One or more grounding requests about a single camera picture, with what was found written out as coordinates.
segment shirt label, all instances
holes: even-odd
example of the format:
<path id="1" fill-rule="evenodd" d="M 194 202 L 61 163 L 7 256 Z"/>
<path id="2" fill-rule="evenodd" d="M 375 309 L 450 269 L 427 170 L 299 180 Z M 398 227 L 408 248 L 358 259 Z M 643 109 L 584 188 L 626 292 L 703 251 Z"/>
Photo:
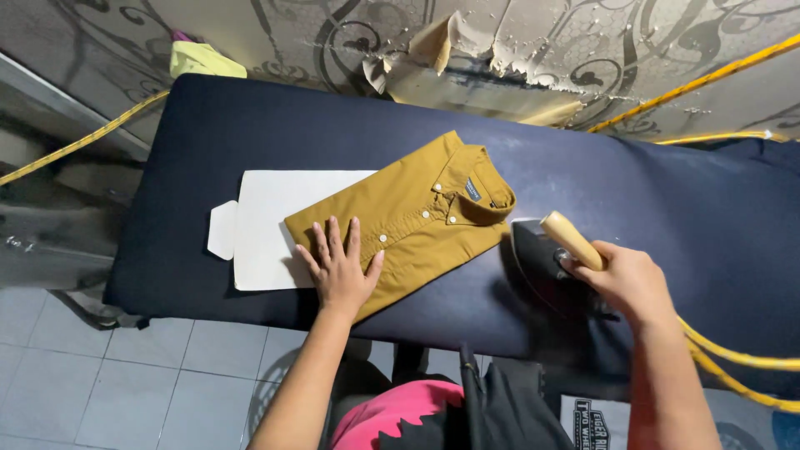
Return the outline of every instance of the shirt label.
<path id="1" fill-rule="evenodd" d="M 473 202 L 477 202 L 482 198 L 481 195 L 478 193 L 478 190 L 475 189 L 475 185 L 472 183 L 472 178 L 466 179 L 465 188 L 466 188 L 466 193 L 470 195 L 470 198 L 472 199 Z"/>

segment mustard shirt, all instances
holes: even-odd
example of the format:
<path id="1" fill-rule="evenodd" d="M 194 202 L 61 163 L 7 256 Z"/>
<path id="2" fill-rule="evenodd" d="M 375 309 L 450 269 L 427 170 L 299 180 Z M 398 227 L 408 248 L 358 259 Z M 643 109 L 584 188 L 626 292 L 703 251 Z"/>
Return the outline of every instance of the mustard shirt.
<path id="1" fill-rule="evenodd" d="M 286 227 L 319 261 L 311 224 L 335 215 L 344 225 L 356 216 L 362 269 L 386 251 L 378 286 L 358 311 L 358 322 L 497 245 L 515 203 L 486 148 L 465 144 L 451 131 L 287 217 Z"/>

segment pink cloth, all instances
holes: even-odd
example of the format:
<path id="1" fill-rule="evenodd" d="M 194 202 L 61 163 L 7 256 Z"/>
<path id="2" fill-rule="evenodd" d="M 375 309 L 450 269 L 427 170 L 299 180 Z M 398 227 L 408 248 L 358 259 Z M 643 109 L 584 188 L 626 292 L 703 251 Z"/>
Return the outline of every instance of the pink cloth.
<path id="1" fill-rule="evenodd" d="M 461 406 L 464 389 L 446 381 L 412 381 L 383 392 L 342 417 L 334 433 L 333 450 L 377 450 L 378 432 L 400 437 L 400 419 L 421 425 L 420 416 Z"/>

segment patterned wallpaper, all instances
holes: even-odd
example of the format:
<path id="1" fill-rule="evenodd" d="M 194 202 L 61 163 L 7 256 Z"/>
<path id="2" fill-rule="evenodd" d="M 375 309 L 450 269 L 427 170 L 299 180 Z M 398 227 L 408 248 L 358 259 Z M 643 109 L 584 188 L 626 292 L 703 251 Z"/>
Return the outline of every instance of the patterned wallpaper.
<path id="1" fill-rule="evenodd" d="M 403 52 L 456 10 L 526 60 L 536 82 L 581 95 L 584 130 L 800 32 L 798 0 L 3 0 L 0 49 L 106 117 L 171 84 L 170 30 L 201 36 L 258 77 L 374 95 L 362 60 Z M 800 50 L 631 119 L 657 139 L 768 128 L 800 137 Z M 491 54 L 454 53 L 445 82 L 518 85 Z M 127 128 L 151 142 L 158 110 Z"/>

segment ironing board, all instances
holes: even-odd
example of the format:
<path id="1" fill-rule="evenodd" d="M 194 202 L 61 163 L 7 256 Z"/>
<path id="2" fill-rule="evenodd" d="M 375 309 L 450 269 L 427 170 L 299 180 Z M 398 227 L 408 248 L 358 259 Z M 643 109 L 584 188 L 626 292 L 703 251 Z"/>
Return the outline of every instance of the ironing board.
<path id="1" fill-rule="evenodd" d="M 244 292 L 206 247 L 211 208 L 245 170 L 380 169 L 456 130 L 513 187 L 511 216 L 558 209 L 595 239 L 649 252 L 681 316 L 740 352 L 800 356 L 800 179 L 763 163 L 239 78 L 181 76 L 167 99 L 105 302 L 130 314 L 307 330 L 313 290 Z M 286 189 L 302 189 L 287 186 Z M 630 331 L 563 319 L 508 264 L 507 243 L 362 321 L 353 336 L 624 375 Z M 558 305 L 569 308 L 569 305 Z M 725 369 L 765 392 L 800 377 Z"/>

